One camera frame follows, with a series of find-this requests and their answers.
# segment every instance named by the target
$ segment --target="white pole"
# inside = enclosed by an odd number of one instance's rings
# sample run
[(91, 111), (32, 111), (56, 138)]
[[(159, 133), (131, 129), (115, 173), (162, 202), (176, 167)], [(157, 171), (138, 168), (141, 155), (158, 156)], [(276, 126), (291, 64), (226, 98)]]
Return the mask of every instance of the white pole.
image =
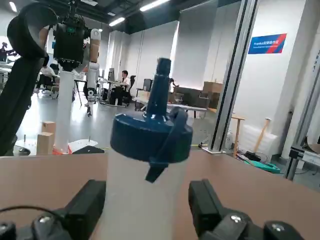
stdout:
[(74, 74), (61, 71), (54, 142), (55, 149), (61, 153), (68, 152), (73, 87)]
[(95, 239), (171, 240), (186, 163), (170, 164), (150, 183), (145, 180), (148, 162), (127, 158), (110, 149), (105, 206)]

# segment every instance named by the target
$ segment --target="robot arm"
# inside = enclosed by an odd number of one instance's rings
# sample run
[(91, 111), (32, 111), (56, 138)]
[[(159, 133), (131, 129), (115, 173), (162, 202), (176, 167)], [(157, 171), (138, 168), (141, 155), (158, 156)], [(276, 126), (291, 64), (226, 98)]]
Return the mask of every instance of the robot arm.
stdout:
[(101, 41), (101, 33), (98, 29), (92, 29), (90, 35), (90, 54), (89, 54), (89, 63), (88, 63), (88, 77), (87, 77), (87, 86), (88, 86), (88, 101), (93, 103), (96, 101), (96, 80), (99, 76), (99, 46)]

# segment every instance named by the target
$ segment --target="desk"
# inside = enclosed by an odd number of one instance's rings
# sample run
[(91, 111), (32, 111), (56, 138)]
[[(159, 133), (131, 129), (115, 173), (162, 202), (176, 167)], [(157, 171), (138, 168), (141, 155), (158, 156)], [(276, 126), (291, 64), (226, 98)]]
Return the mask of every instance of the desk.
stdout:
[(120, 82), (120, 81), (110, 81), (110, 80), (107, 80), (106, 82), (109, 84), (108, 95), (107, 95), (107, 97), (106, 97), (106, 102), (109, 103), (109, 102), (110, 102), (110, 97), (111, 97), (112, 85), (115, 85), (115, 86), (125, 86), (126, 84), (124, 84), (123, 82)]
[[(149, 102), (149, 100), (145, 97), (135, 97), (134, 100), (137, 103), (141, 103), (141, 104), (145, 105), (141, 110), (145, 109), (146, 106), (148, 105), (148, 102)], [(172, 104), (172, 103), (168, 103), (166, 106), (168, 109), (173, 109), (174, 107), (179, 107), (179, 108), (182, 108), (183, 110), (194, 111), (194, 118), (196, 118), (196, 112), (206, 112), (207, 111), (207, 109), (203, 108), (203, 107), (187, 106), (187, 105)]]
[(12, 69), (14, 64), (15, 64), (15, 62), (5, 63), (2, 61), (2, 62), (0, 62), (0, 68)]
[(6, 83), (11, 73), (11, 68), (0, 67), (0, 81), (2, 84)]
[[(1, 157), (0, 208), (19, 204), (62, 207), (88, 179), (106, 180), (107, 165), (106, 154)], [(190, 153), (177, 198), (174, 240), (197, 239), (188, 187), (190, 181), (204, 178), (209, 179), (224, 206), (247, 213), (255, 224), (280, 220), (293, 225), (306, 240), (319, 239), (319, 193), (228, 155), (195, 150)], [(0, 221), (11, 219), (21, 226), (38, 215), (30, 210), (12, 211), (2, 213)]]

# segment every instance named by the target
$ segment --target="blue sign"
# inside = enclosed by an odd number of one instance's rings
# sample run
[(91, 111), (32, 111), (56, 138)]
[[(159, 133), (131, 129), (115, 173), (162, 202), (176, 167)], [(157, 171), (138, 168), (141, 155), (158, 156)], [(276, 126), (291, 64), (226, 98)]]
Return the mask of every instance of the blue sign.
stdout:
[(248, 54), (281, 54), (287, 34), (255, 36), (251, 40)]

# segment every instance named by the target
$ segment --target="wooden block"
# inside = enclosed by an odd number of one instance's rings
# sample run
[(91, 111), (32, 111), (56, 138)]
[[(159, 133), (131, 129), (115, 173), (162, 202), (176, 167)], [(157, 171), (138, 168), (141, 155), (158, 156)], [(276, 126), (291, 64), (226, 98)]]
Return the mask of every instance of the wooden block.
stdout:
[(44, 121), (42, 123), (41, 132), (55, 134), (56, 133), (56, 123), (54, 121)]
[(51, 132), (38, 134), (36, 143), (36, 155), (51, 155), (55, 143), (55, 135)]

